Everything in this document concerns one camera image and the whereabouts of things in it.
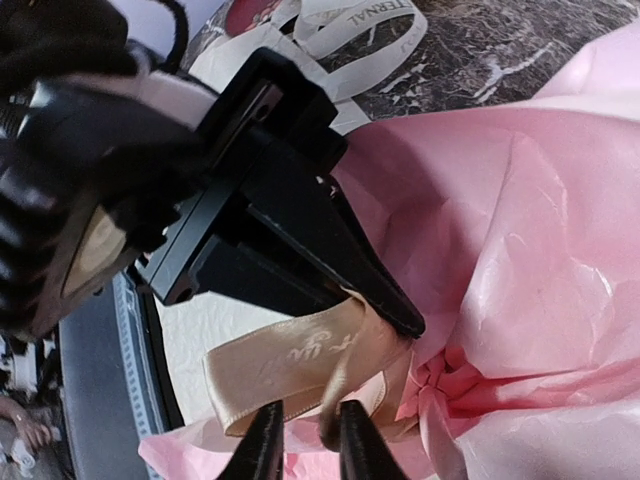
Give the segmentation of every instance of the pink wrapping paper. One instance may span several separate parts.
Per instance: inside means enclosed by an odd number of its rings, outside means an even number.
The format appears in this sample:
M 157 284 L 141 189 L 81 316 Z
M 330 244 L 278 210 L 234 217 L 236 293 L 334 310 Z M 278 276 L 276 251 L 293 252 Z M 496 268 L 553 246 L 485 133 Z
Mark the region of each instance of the pink wrapping paper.
M 638 51 L 640 22 L 537 96 L 579 108 L 534 100 L 351 135 L 336 177 L 427 323 L 403 406 L 420 437 L 391 445 L 410 478 L 640 477 L 640 114 L 580 100 L 640 102 Z M 211 479 L 233 450 L 220 436 L 205 421 L 140 454 L 167 479 Z M 285 478 L 339 477 L 316 437 L 311 420 L 287 426 Z

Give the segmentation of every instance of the gray marble countertop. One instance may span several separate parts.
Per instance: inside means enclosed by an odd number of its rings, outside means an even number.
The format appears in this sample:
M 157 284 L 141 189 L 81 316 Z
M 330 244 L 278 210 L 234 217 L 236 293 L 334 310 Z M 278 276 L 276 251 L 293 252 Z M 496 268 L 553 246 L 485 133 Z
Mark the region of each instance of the gray marble countertop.
M 355 98 L 374 119 L 530 98 L 582 46 L 640 17 L 640 0 L 414 0 L 429 31 L 380 85 Z M 221 31 L 230 2 L 191 43 L 196 56 Z M 331 71 L 402 35 L 410 19 L 379 25 L 320 62 Z

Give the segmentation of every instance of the dark stone table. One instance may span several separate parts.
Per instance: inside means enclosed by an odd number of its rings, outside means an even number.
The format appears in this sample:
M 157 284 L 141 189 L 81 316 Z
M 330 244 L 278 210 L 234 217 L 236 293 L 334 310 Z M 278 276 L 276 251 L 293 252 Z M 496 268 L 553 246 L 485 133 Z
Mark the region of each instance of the dark stone table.
M 429 31 L 384 82 L 355 98 L 374 119 L 530 98 L 582 46 L 640 17 L 640 0 L 414 0 Z M 229 2 L 191 44 L 187 62 L 220 35 Z M 331 71 L 402 35 L 379 25 L 320 62 Z

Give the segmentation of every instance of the pink fabric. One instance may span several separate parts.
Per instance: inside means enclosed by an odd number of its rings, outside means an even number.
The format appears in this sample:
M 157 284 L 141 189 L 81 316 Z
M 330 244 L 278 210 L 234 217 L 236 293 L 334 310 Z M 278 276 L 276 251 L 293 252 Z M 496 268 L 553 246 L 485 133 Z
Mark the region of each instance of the pink fabric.
M 640 93 L 638 51 L 640 22 L 540 97 Z M 640 120 L 515 105 L 350 143 L 336 177 L 427 323 L 403 406 L 421 438 L 391 446 L 410 478 L 638 478 Z M 211 422 L 140 454 L 168 479 L 213 478 L 229 453 L 206 450 Z M 287 427 L 286 478 L 339 477 L 314 427 Z

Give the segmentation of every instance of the satin ribbon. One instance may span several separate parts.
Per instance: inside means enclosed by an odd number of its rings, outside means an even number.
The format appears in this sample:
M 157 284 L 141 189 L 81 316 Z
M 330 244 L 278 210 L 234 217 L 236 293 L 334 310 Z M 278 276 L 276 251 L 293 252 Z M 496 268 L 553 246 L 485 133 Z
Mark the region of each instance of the satin ribbon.
M 349 293 L 350 299 L 329 310 L 262 328 L 207 353 L 209 395 L 226 435 L 243 436 L 261 407 L 283 400 L 285 421 L 320 406 L 320 438 L 338 451 L 339 404 L 365 383 L 367 394 L 355 398 L 385 438 L 399 439 L 417 424 L 415 418 L 396 421 L 412 340 L 399 336 L 361 295 Z

